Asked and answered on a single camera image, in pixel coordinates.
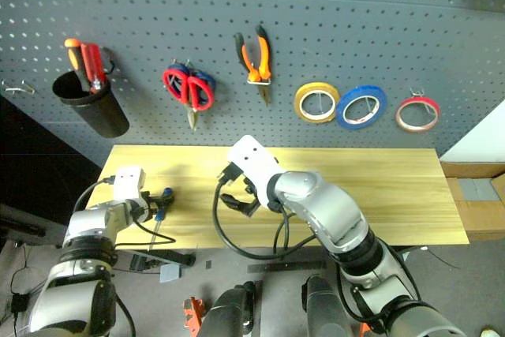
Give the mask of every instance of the gray pegboard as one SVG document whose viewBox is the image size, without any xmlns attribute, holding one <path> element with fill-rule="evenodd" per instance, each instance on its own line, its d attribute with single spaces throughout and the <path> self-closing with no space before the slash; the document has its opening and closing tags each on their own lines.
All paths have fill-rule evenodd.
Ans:
<svg viewBox="0 0 505 337">
<path fill-rule="evenodd" d="M 8 96 L 20 109 L 98 164 L 112 144 L 228 145 L 250 133 L 267 145 L 435 147 L 445 152 L 505 96 L 505 0 L 2 0 L 0 76 L 26 80 L 34 96 Z M 245 83 L 233 34 L 256 44 L 262 22 L 271 40 L 273 105 Z M 114 93 L 131 127 L 108 140 L 55 98 L 55 77 L 69 70 L 65 38 L 114 52 Z M 182 106 L 163 88 L 172 58 L 218 80 L 216 103 L 189 130 Z M 376 84 L 386 114 L 358 131 L 312 125 L 293 111 L 297 88 L 328 81 L 343 94 Z M 428 133 L 401 131 L 396 107 L 423 88 L 442 108 Z"/>
</svg>

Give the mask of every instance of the yellow tape roll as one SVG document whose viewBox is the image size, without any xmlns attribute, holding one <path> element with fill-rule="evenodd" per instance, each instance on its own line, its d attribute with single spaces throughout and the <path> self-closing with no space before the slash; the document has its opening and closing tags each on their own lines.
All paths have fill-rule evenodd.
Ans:
<svg viewBox="0 0 505 337">
<path fill-rule="evenodd" d="M 331 99 L 331 107 L 328 112 L 323 114 L 310 114 L 303 109 L 303 102 L 312 94 L 326 95 Z M 294 96 L 294 111 L 298 117 L 306 122 L 319 124 L 321 122 L 330 122 L 335 118 L 335 108 L 340 100 L 339 92 L 335 87 L 325 82 L 311 82 L 301 86 Z"/>
</svg>

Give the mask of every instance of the pliers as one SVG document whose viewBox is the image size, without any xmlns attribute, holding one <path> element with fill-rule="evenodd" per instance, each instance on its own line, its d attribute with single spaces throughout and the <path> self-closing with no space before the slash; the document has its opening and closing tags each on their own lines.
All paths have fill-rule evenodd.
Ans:
<svg viewBox="0 0 505 337">
<path fill-rule="evenodd" d="M 268 42 L 267 33 L 261 25 L 256 26 L 256 34 L 260 42 L 260 65 L 258 69 L 254 67 L 247 56 L 247 48 L 244 43 L 244 36 L 241 33 L 235 34 L 235 47 L 237 49 L 238 61 L 249 71 L 247 83 L 255 84 L 258 87 L 258 92 L 263 98 L 266 105 L 270 103 L 270 86 L 271 71 L 270 71 L 270 43 Z"/>
</svg>

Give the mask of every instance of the wooden table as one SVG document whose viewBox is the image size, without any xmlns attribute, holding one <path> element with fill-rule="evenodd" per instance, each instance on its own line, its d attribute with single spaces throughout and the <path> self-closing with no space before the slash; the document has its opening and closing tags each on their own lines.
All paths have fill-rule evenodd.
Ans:
<svg viewBox="0 0 505 337">
<path fill-rule="evenodd" d="M 223 247 L 211 221 L 216 176 L 227 165 L 229 147 L 115 145 L 100 175 L 120 166 L 139 165 L 146 172 L 144 190 L 158 195 L 172 187 L 175 202 L 160 233 L 177 243 L 159 249 Z M 433 149 L 270 148 L 288 170 L 318 170 L 327 182 L 347 191 L 360 205 L 374 232 L 391 245 L 467 244 L 451 191 Z M 243 201 L 239 178 L 224 193 Z M 112 186 L 95 188 L 89 204 L 112 199 Z M 260 208 L 251 219 L 219 205 L 223 229 L 240 246 L 271 246 L 281 216 Z M 153 228 L 154 220 L 144 224 Z M 291 245 L 310 235 L 305 223 L 291 219 Z M 135 225 L 117 242 L 151 241 Z"/>
</svg>

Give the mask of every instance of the black cup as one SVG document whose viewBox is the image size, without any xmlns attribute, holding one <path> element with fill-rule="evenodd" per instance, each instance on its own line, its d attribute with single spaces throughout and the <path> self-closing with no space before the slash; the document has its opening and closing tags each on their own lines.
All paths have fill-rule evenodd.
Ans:
<svg viewBox="0 0 505 337">
<path fill-rule="evenodd" d="M 100 136 L 119 137 L 126 133 L 129 122 L 110 90 L 110 82 L 94 94 L 82 91 L 79 78 L 71 71 L 53 83 L 54 94 L 71 107 Z"/>
</svg>

